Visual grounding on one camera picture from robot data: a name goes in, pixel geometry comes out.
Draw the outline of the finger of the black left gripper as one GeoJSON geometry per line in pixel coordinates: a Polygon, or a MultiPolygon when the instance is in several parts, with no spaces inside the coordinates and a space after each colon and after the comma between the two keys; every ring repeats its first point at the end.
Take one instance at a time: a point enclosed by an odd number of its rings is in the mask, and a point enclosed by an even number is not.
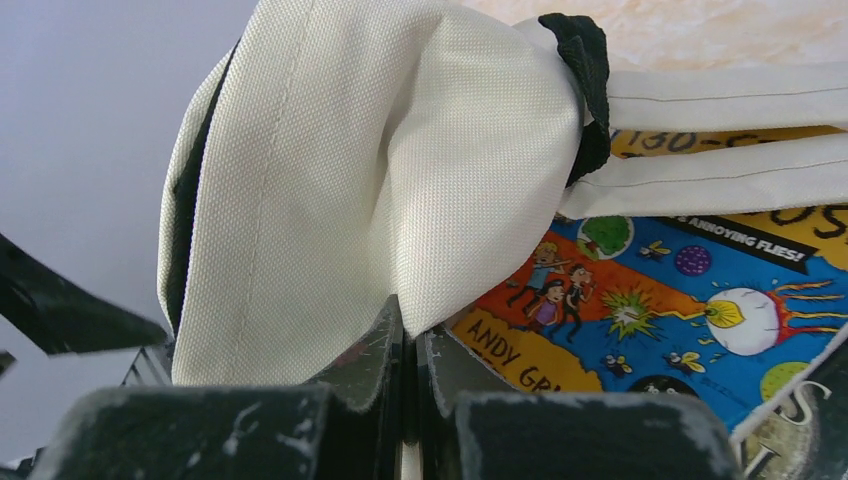
{"type": "Polygon", "coordinates": [[[1,315],[48,355],[167,341],[161,324],[100,299],[1,238],[1,315]]]}

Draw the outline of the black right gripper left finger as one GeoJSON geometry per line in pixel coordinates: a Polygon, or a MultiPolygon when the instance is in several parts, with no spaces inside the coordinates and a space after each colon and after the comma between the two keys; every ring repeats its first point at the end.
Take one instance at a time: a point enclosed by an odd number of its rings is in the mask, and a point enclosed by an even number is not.
{"type": "Polygon", "coordinates": [[[395,297],[306,382],[124,387],[79,400],[35,479],[397,479],[404,331],[395,297]]]}

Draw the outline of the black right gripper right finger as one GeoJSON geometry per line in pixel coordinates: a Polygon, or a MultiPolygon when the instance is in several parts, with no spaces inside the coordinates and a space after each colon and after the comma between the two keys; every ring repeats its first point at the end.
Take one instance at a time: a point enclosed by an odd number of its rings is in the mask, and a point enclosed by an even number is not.
{"type": "Polygon", "coordinates": [[[739,479],[690,396],[521,392],[437,327],[417,340],[425,479],[739,479]]]}

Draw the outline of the cream canvas backpack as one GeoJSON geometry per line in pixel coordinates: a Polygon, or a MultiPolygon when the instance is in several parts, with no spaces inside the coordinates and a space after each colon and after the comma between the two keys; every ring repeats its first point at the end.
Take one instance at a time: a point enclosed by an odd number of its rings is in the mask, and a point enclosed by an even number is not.
{"type": "Polygon", "coordinates": [[[556,214],[847,198],[847,5],[774,25],[455,1],[262,1],[197,90],[163,190],[178,385],[316,374],[396,295],[418,335],[517,270],[556,214]]]}

